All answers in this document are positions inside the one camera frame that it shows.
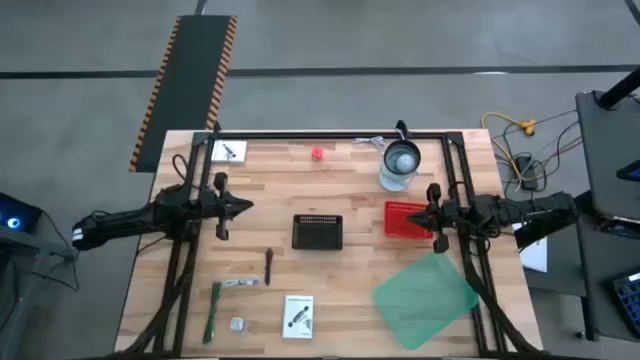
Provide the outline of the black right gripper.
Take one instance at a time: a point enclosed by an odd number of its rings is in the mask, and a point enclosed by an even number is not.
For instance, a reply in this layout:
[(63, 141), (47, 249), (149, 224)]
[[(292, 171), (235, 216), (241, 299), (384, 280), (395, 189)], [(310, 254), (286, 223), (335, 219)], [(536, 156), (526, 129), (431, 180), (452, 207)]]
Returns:
[(441, 186), (431, 183), (427, 188), (428, 211), (422, 210), (408, 215), (410, 223), (437, 233), (437, 239), (433, 244), (436, 253), (445, 253), (449, 250), (449, 236), (445, 230), (454, 230), (458, 220), (457, 200), (441, 201), (441, 198)]

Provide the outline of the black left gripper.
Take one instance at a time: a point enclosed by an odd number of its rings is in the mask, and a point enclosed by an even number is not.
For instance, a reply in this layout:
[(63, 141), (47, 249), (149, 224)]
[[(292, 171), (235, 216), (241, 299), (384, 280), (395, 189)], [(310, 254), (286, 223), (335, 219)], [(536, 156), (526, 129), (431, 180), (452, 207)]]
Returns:
[(217, 172), (213, 180), (214, 189), (211, 190), (205, 187), (205, 189), (201, 191), (201, 217), (204, 219), (218, 219), (216, 237), (223, 241), (229, 239), (226, 222), (253, 207), (251, 200), (238, 198), (233, 195), (229, 195), (227, 199), (227, 180), (228, 176), (226, 173)]

